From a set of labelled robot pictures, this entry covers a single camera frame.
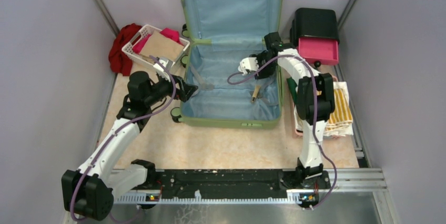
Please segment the wooden stick bundle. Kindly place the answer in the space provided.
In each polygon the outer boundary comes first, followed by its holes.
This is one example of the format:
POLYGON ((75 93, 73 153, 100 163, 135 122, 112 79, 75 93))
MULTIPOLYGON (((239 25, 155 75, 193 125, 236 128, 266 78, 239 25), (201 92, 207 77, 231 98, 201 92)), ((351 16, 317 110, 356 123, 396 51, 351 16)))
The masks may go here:
POLYGON ((254 90, 252 91, 251 99, 250 99, 250 102, 252 104, 257 100, 260 89, 261 89, 261 85, 256 85, 254 87, 254 90))

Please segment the black pink drawer cabinet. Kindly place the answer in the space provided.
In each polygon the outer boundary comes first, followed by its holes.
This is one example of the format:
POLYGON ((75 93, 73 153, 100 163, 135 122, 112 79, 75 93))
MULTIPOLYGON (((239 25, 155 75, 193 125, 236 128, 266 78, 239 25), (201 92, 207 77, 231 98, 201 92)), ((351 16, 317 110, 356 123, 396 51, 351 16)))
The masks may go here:
POLYGON ((308 63, 335 66, 339 63, 339 31, 332 9, 302 7, 295 11, 290 41, 308 63))

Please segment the green hard-shell suitcase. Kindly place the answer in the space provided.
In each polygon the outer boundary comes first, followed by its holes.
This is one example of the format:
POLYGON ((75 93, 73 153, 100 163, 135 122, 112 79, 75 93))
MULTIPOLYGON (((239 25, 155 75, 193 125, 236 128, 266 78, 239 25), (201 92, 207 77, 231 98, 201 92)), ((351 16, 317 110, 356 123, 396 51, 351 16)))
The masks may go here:
POLYGON ((198 86, 171 112, 173 121, 198 127, 272 129, 282 114, 281 71, 244 78, 242 59, 266 50, 264 37, 280 26, 282 0, 181 0, 191 39, 185 81, 198 86), (252 91, 261 85, 257 100, 252 91))

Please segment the yellow white striped garment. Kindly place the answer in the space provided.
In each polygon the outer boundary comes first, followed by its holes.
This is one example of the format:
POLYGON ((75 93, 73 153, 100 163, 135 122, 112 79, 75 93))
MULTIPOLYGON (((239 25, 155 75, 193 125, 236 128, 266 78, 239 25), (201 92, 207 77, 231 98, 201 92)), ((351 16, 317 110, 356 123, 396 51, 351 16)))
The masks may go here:
POLYGON ((335 110, 330 114, 325 131, 336 136, 351 135, 353 117, 342 89, 334 90, 334 100, 335 110))

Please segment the dark green garment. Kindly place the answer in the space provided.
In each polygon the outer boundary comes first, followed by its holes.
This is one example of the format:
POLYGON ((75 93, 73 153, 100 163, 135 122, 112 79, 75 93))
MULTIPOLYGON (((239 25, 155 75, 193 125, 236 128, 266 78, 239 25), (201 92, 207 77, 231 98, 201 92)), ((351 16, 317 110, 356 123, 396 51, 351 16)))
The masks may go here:
POLYGON ((291 77, 287 78, 286 81, 291 95, 291 100, 295 105, 297 101, 297 83, 291 77))

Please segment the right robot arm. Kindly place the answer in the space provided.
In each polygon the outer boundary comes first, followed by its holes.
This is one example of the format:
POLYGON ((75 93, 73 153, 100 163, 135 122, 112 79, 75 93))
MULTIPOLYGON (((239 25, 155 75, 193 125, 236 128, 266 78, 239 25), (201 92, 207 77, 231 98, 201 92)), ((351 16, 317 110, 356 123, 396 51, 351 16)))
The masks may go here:
POLYGON ((263 79, 285 70, 297 84, 295 109, 302 123, 302 151, 298 157, 296 174, 291 179, 302 188, 331 187, 328 173, 323 167, 323 133, 335 110, 333 78, 313 69, 291 43, 281 40, 277 32, 264 37, 266 51, 256 56, 258 73, 263 79))

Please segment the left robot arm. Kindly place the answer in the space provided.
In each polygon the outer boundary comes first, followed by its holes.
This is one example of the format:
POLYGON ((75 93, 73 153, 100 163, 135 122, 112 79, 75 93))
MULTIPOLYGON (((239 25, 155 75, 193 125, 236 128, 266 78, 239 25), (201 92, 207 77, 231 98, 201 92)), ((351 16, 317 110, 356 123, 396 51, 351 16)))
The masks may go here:
POLYGON ((113 169, 128 146, 142 133, 150 118, 163 109, 153 105, 166 100, 188 101, 198 86, 188 84, 180 76, 166 73, 151 81, 147 72, 130 75, 123 105, 106 138, 76 170, 62 175, 64 208, 74 221, 94 219, 101 221, 111 212, 116 199, 135 187, 151 189, 158 176, 152 162, 137 159, 130 167, 114 173, 113 169))

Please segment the tan folded cloth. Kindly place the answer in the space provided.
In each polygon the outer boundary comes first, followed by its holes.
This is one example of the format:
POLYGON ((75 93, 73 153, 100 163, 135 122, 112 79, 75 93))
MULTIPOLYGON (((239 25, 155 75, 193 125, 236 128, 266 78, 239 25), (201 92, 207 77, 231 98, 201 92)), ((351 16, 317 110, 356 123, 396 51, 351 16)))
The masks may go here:
POLYGON ((166 58, 175 61, 183 51, 183 45, 165 37, 159 32, 152 33, 139 54, 148 62, 153 62, 149 57, 166 58))

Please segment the pink folded cloth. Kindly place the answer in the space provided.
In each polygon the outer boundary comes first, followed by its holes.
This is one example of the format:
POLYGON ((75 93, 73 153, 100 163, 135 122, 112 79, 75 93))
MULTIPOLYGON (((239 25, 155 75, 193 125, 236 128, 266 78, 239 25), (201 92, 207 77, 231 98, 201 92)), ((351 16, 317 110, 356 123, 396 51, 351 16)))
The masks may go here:
MULTIPOLYGON (((174 42, 177 42, 179 45, 181 45, 180 36, 179 36, 179 32, 178 31, 170 29, 170 28, 164 28, 159 33, 161 35, 165 36, 166 38, 171 39, 174 42)), ((147 41, 149 40, 150 37, 151 37, 151 34, 147 35, 142 40, 137 42, 133 46, 133 52, 139 54, 141 52, 141 50, 144 48, 145 44, 147 43, 147 41)))

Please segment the white plastic basket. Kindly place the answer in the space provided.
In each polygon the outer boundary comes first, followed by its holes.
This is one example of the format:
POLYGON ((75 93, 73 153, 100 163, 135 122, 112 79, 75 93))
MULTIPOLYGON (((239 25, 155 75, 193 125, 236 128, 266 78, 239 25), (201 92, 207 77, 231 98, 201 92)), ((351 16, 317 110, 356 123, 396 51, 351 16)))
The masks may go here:
POLYGON ((159 29, 151 25, 143 26, 127 42, 122 51, 136 64, 147 69, 154 68, 153 56, 174 74, 181 66, 181 58, 188 52, 190 41, 180 37, 176 30, 159 29))

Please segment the red cloth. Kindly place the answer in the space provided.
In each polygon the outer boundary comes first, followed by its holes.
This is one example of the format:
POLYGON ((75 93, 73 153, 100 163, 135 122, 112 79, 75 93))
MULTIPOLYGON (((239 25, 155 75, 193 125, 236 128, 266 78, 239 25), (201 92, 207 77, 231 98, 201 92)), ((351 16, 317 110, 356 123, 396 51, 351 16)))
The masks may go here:
POLYGON ((130 75, 133 61, 122 51, 122 48, 141 28, 141 25, 132 23, 119 31, 108 54, 109 66, 113 73, 120 73, 123 76, 130 75))

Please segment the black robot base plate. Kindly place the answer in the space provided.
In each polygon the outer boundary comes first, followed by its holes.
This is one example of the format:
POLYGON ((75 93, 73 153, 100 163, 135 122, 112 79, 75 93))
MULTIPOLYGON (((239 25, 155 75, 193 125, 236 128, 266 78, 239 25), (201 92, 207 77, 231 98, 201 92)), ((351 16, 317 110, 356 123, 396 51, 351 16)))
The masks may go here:
POLYGON ((285 199, 287 190, 329 189, 328 172, 304 178, 296 169, 165 169, 149 173, 137 190, 159 190, 162 199, 285 199))

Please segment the aluminium frame rail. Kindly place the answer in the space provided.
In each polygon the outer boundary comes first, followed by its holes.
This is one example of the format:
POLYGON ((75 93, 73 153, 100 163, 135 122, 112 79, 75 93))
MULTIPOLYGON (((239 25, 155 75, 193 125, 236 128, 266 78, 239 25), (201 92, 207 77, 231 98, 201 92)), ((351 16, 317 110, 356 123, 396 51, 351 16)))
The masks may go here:
POLYGON ((192 199, 162 199, 159 190, 137 190, 136 188, 115 200, 115 204, 149 205, 259 205, 259 204, 291 204, 311 206, 323 199, 326 194, 336 192, 375 192, 387 189, 383 173, 376 168, 339 168, 327 169, 331 181, 329 189, 310 191, 304 189, 287 190, 285 199, 260 200, 203 200, 199 197, 192 199))

